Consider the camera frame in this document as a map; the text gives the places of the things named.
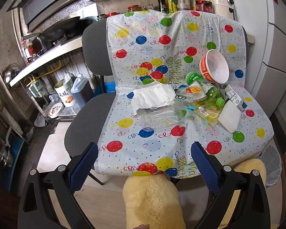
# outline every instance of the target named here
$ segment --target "tissue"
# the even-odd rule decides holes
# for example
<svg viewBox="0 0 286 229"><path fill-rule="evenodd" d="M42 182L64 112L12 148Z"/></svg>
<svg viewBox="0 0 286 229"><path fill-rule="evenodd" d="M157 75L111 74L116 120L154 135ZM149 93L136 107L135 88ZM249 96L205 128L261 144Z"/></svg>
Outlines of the tissue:
<svg viewBox="0 0 286 229"><path fill-rule="evenodd" d="M133 91L131 101L134 114L140 108L155 109L172 105L174 103L175 91L169 84L162 84L157 81L147 85L138 86Z"/></svg>

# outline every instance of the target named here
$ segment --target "blue balloon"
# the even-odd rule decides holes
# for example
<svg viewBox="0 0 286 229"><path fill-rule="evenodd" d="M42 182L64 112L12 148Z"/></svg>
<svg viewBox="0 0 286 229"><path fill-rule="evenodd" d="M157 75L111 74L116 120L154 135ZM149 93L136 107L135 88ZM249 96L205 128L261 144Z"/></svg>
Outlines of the blue balloon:
<svg viewBox="0 0 286 229"><path fill-rule="evenodd" d="M160 71L163 74L167 73L168 71L168 67L166 65L160 65L156 68L156 71Z"/></svg>
<svg viewBox="0 0 286 229"><path fill-rule="evenodd" d="M132 99L132 98L133 98L133 95L134 95L134 93L133 93L133 92L130 92L130 93L127 95L127 98Z"/></svg>
<svg viewBox="0 0 286 229"><path fill-rule="evenodd" d="M242 78L244 76L243 71L241 71L240 69L235 71L235 76L238 78Z"/></svg>
<svg viewBox="0 0 286 229"><path fill-rule="evenodd" d="M151 139L146 141L143 147L146 148L146 150L148 151L157 151L161 148L161 142L160 140Z"/></svg>
<svg viewBox="0 0 286 229"><path fill-rule="evenodd" d="M177 176L178 170L176 168L168 168L166 171L164 171L167 175L170 177Z"/></svg>
<svg viewBox="0 0 286 229"><path fill-rule="evenodd" d="M139 45L143 45L147 41L146 37L141 35L136 38L136 43Z"/></svg>
<svg viewBox="0 0 286 229"><path fill-rule="evenodd" d="M152 129L150 127L147 127L147 128L144 128L144 129L140 130L139 136L142 137L142 138L148 138L151 135L153 135L154 132L155 132L154 129Z"/></svg>
<svg viewBox="0 0 286 229"><path fill-rule="evenodd" d="M140 77L140 80L143 82L143 80L145 79L145 78L152 78L151 76L145 76L145 77Z"/></svg>

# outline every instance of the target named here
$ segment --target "yellow balloon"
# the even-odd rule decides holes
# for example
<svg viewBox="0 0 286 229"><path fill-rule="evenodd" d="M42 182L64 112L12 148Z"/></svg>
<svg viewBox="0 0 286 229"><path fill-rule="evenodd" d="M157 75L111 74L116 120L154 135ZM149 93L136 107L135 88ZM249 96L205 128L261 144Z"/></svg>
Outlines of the yellow balloon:
<svg viewBox="0 0 286 229"><path fill-rule="evenodd" d="M233 53L236 52L237 48L235 45L228 45L228 51Z"/></svg>
<svg viewBox="0 0 286 229"><path fill-rule="evenodd" d="M158 170L166 171L174 166L174 161L170 157L163 157L157 161L156 166Z"/></svg>
<svg viewBox="0 0 286 229"><path fill-rule="evenodd" d="M252 102L252 98L250 98L250 97L245 97L245 100L248 102Z"/></svg>
<svg viewBox="0 0 286 229"><path fill-rule="evenodd" d="M265 136L265 130L262 128L258 128L256 130L257 136L259 136L260 138L263 138Z"/></svg>
<svg viewBox="0 0 286 229"><path fill-rule="evenodd" d="M151 175L151 173L145 170L136 171L132 174L132 176L147 176L147 175Z"/></svg>
<svg viewBox="0 0 286 229"><path fill-rule="evenodd" d="M160 83L166 83L167 82L167 79L165 76L163 76L160 80L158 80Z"/></svg>
<svg viewBox="0 0 286 229"><path fill-rule="evenodd" d="M190 31L198 31L198 25L196 23L190 23L187 26L188 30Z"/></svg>
<svg viewBox="0 0 286 229"><path fill-rule="evenodd" d="M130 127L133 124L133 119L124 118L118 122L119 127Z"/></svg>
<svg viewBox="0 0 286 229"><path fill-rule="evenodd" d="M140 77L145 77L149 74L149 70L147 68L139 68L137 69L137 74L140 76Z"/></svg>
<svg viewBox="0 0 286 229"><path fill-rule="evenodd" d="M120 38L125 38L129 35L129 31L126 28L122 28L116 34Z"/></svg>
<svg viewBox="0 0 286 229"><path fill-rule="evenodd" d="M163 61L162 61L161 59L153 59L153 60L151 61L151 64L152 64L154 67L158 67L158 66L160 66L160 65L163 64Z"/></svg>

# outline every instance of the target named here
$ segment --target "blue container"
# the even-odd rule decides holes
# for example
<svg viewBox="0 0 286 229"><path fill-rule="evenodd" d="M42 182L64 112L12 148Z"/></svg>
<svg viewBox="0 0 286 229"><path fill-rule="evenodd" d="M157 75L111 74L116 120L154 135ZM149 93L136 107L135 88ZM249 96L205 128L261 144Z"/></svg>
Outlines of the blue container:
<svg viewBox="0 0 286 229"><path fill-rule="evenodd" d="M115 92L116 91L116 83L105 83L105 89L107 93Z"/></svg>
<svg viewBox="0 0 286 229"><path fill-rule="evenodd" d="M89 80L88 78L83 77L82 74L79 74L76 78L73 87L71 88L71 92L80 108L83 108L83 106L90 101L93 96Z"/></svg>

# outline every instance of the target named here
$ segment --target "wok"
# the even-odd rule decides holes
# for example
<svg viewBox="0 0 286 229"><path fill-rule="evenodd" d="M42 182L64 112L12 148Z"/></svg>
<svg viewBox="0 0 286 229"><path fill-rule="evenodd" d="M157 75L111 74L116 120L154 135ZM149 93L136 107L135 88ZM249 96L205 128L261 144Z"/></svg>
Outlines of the wok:
<svg viewBox="0 0 286 229"><path fill-rule="evenodd" d="M45 30L43 33L33 33L21 38L22 41L34 38L41 37L45 41L55 41L61 39L65 34L69 34L72 29L80 21L80 16L68 18L62 21L58 21Z"/></svg>

